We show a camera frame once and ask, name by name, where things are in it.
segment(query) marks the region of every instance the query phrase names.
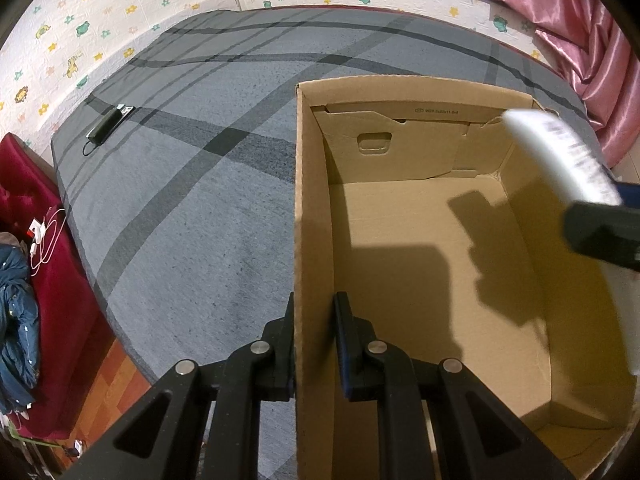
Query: cardboard box flap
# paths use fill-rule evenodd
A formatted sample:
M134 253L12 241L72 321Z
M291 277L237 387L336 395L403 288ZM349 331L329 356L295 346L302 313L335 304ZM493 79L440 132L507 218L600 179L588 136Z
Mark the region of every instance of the cardboard box flap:
M376 112L314 113L329 184L420 180L452 170L466 124L406 121Z
M301 479L378 475L375 405L348 403L335 373L336 290L411 357L461 359L579 479L626 433L636 378L606 282L568 250L562 204L499 117L539 107L424 76L300 83Z
M299 88L312 108L375 110L396 120L485 123L509 108L533 104L533 98L522 92L427 76L350 76L302 82Z

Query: red sofa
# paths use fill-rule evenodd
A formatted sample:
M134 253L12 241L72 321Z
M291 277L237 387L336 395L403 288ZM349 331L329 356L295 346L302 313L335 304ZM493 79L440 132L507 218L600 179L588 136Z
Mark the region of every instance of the red sofa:
M0 230L27 240L36 218L62 201L56 185L12 134L0 142ZM40 381L30 420L14 420L22 436L68 438L113 332L98 307L67 226L48 264L33 277L40 308Z

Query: wall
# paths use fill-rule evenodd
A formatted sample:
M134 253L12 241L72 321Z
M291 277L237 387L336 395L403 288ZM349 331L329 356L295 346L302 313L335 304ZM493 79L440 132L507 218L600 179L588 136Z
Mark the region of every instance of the wall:
M486 0L35 0L0 51L0 136L38 153L74 107L162 31L212 9L347 5L404 10L490 36L549 64L534 26Z
M0 134L37 153L110 73L184 18L236 0L35 0L0 51Z

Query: gray carpet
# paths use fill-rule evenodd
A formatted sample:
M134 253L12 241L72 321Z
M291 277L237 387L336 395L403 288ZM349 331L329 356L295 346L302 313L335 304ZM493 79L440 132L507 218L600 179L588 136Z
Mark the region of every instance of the gray carpet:
M489 38L356 9L192 17L103 82L52 140L68 223L101 307L149 380L225 359L292 289L295 85L419 74L532 94L600 153L558 76ZM136 106L90 156L85 134ZM263 406L259 470L295 477L294 403Z

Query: satin curtain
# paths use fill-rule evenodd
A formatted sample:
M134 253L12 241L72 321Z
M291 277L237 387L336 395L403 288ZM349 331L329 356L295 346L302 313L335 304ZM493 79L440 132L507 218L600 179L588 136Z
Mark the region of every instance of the satin curtain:
M538 26L584 101L609 167L640 132L640 63L600 0L500 0Z

